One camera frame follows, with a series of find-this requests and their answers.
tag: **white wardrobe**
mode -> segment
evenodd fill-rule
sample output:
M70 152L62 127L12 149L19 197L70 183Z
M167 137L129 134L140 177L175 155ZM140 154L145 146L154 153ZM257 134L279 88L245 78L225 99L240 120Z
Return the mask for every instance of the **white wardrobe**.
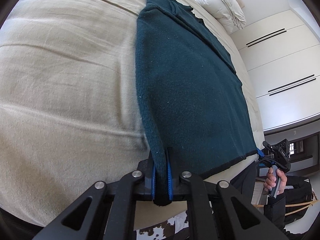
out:
M264 131L320 115L320 43L292 11L231 34L247 68Z

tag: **person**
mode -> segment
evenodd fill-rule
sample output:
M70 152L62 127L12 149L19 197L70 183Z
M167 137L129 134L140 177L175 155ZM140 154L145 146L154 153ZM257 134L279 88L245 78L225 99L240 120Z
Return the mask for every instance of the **person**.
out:
M284 215L285 215L285 195L284 189L287 184L287 176L283 171L277 169L277 175L281 179L279 190L277 192L276 199L268 198L268 204L264 207L264 215L274 223L290 240L301 240L305 233L303 234L293 234L290 231L284 229ZM271 190L276 186L276 177L273 175L273 169L269 168L267 173L267 179L264 183L264 189L266 191Z

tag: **bed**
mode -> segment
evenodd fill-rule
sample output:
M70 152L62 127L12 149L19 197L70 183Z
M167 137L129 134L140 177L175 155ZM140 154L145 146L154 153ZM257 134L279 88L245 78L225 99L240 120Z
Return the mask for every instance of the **bed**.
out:
M260 112L224 28L191 5L230 53L258 148ZM119 180L147 159L135 90L136 19L145 0L20 0L0 30L0 207L45 226L98 180ZM208 181L231 180L255 155ZM135 228L186 203L137 203Z

